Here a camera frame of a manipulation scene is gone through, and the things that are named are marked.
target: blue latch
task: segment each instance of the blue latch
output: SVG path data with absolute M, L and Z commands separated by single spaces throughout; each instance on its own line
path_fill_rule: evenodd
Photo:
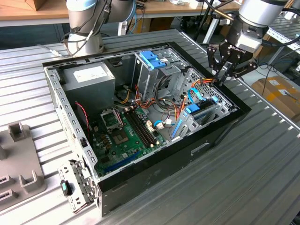
M 194 113 L 196 111 L 198 111 L 200 108 L 196 105 L 196 104 L 192 104 L 192 105 L 188 105 L 186 107 L 186 112 L 188 114 Z
M 151 67 L 151 69 L 159 69 L 166 66 L 166 63 L 160 61 L 157 55 L 151 51 L 140 52 L 142 59 Z
M 218 103 L 219 99 L 216 96 L 211 97 L 215 103 Z

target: wooden table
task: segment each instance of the wooden table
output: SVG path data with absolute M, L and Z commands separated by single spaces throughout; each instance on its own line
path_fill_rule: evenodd
M 221 8 L 223 11 L 238 10 L 240 6 L 229 3 Z M 145 3 L 144 18 L 199 15 L 201 7 L 191 8 L 189 3 L 176 6 L 168 1 L 149 1 Z M 141 10 L 136 10 L 137 18 L 142 17 Z M 38 24 L 68 23 L 68 10 L 65 0 L 48 0 L 37 12 L 25 9 L 0 6 L 0 27 Z

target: white connector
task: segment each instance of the white connector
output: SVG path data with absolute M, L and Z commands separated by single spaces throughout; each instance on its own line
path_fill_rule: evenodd
M 160 122 L 160 123 L 158 123 L 158 124 L 156 125 L 156 128 L 159 129 L 159 130 L 161 130 L 161 129 L 164 129 L 165 127 L 164 127 L 163 123 Z

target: metal bracket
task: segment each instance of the metal bracket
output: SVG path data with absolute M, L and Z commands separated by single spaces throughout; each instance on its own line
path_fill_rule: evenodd
M 78 213 L 96 199 L 98 188 L 83 161 L 68 161 L 58 171 L 63 181 L 62 191 L 73 213 Z

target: aluminum extrusion table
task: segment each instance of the aluminum extrusion table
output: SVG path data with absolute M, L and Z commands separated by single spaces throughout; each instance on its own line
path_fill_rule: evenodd
M 104 38 L 108 50 L 175 41 L 207 67 L 206 54 L 176 30 Z M 66 53 L 61 44 L 48 45 Z M 31 128 L 46 191 L 0 212 L 1 224 L 264 224 L 287 225 L 300 210 L 299 128 L 252 90 L 226 85 L 252 111 L 216 148 L 105 218 L 93 204 L 71 213 L 57 167 L 72 158 L 50 98 L 37 46 L 0 51 L 0 130 L 22 121 Z

